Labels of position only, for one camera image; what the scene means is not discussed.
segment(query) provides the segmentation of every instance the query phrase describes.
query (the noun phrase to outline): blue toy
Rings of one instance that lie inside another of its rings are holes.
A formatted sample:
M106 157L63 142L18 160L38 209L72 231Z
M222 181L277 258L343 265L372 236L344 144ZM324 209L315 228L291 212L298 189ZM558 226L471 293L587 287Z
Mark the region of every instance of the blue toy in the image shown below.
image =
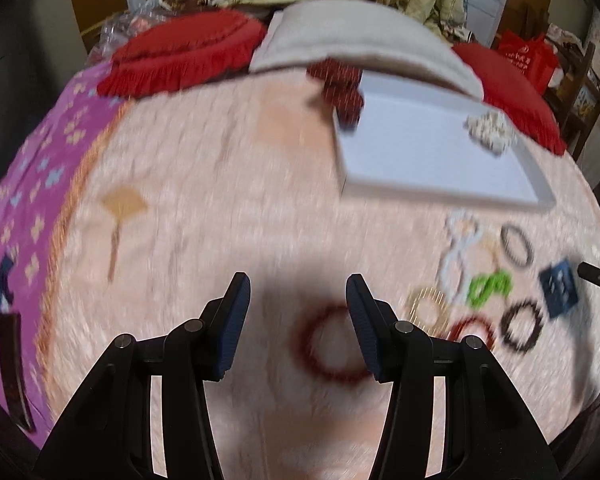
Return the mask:
M565 314L578 304L578 291L566 259L555 267L547 267L538 277L549 309L549 318L554 319L560 314Z

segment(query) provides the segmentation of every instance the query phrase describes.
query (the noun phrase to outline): metal screw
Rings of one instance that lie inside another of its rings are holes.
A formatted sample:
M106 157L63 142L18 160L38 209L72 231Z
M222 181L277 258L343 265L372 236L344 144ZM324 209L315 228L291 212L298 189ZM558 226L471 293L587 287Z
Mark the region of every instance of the metal screw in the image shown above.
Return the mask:
M396 321L395 329L403 334L408 334L413 331L413 325L409 321Z
M186 330L187 332L197 332L198 330L202 329L202 327L202 321L200 321L199 319L189 319L184 324L184 330Z
M480 339L477 335L470 335L464 341L473 349L481 348L482 345L484 344L482 342L482 339Z
M133 338L129 334L121 334L114 339L113 344L118 348L125 348L131 344Z

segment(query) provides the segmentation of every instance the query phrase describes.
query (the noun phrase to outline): brown bracelet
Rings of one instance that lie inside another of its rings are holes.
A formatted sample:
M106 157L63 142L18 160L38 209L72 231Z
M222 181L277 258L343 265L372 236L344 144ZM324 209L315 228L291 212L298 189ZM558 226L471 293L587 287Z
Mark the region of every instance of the brown bracelet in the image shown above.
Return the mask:
M465 317L464 319L461 319L455 325L453 325L453 327L451 328L451 332L449 333L448 339L451 341L458 341L462 330L464 330L467 326L472 324L478 324L484 328L485 332L487 333L487 348L489 350L493 350L493 346L496 343L496 336L493 332L493 328L491 327L491 323L489 323L489 321L485 317L480 316L478 314L475 314L474 316Z
M371 377L371 373L363 368L353 370L332 370L327 368L321 363L316 355L314 354L314 348L312 345L312 338L316 330L324 325L329 318L333 316L348 316L349 309L346 305L337 304L330 305L321 311L317 316L312 317L302 328L298 338L298 358L302 363L302 366L312 375L324 379L326 381L332 381L334 383L355 385L368 377Z

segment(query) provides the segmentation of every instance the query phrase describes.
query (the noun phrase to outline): purple blanket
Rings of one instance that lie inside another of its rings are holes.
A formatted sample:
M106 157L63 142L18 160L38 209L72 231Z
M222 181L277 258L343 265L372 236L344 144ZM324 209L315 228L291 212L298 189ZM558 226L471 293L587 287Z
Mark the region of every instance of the purple blanket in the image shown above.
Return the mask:
M75 191L77 170L84 180L95 161L90 148L103 137L106 142L123 114L123 100L96 94L109 68L101 64L74 76L0 184L0 314L21 316L22 371L35 428L27 434L39 447L53 426L36 360L43 297L55 272L52 234L57 222L68 224L73 209L67 202L75 205L68 192ZM8 408L1 373L0 403Z

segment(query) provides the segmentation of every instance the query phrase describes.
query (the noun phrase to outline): bracelet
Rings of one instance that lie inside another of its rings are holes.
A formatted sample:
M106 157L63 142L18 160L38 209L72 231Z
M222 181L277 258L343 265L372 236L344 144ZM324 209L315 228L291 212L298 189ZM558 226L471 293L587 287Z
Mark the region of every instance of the bracelet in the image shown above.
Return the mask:
M507 297L512 289L511 275L506 270L498 270L493 274L478 274L471 280L466 301L470 307L480 308L492 294Z
M459 221L465 220L473 225L473 229L469 234L458 232L457 224ZM471 283L469 274L469 263L466 257L466 250L480 241L482 238L482 227L474 216L470 215L467 211L456 210L446 219L446 228L451 236L451 248L448 253L444 256L440 270L438 271L438 282L440 283L440 290L445 295L446 300L451 303L464 303L466 301L467 294L469 293L469 286ZM457 259L460 263L460 283L458 289L453 288L448 284L448 267L451 261Z
M526 259L524 261L520 260L515 254L511 252L511 247L509 246L509 233L514 232L518 235L522 243L525 245L526 250ZM502 247L504 249L504 253L507 255L507 258L517 267L521 269L526 269L529 267L534 260L534 250L531 246L531 242L529 238L526 237L525 232L513 224L504 224L502 229L500 230L500 240L502 241Z
M534 314L535 325L529 339L524 343L521 343L513 339L510 326L517 314L525 308L528 308ZM540 339L540 333L542 332L542 315L540 314L538 304L532 300L525 300L511 305L500 320L500 332L502 332L502 340L507 346L514 349L516 352L529 352L529 350L536 346L538 339Z
M312 338L316 330L333 316L348 316L346 305L327 306L317 316L308 320L298 338L298 357L304 368L312 375L334 383L354 385L371 376L366 366L353 370L333 370L321 363L314 354Z
M493 346L496 343L496 336L493 333L491 323L489 323L489 321L485 317L477 314L465 317L464 319L461 319L455 325L453 325L453 327L451 328L451 332L449 333L448 339L451 341L458 341L462 330L464 330L466 327L472 324L478 324L484 328L485 332L487 333L487 348L489 350L493 350Z
M438 307L438 318L433 325L429 325L418 318L418 306L421 300L431 300ZM436 288L427 286L419 292L411 294L409 299L409 321L424 330L428 336L444 335L449 325L449 317L449 305L445 300L445 295Z

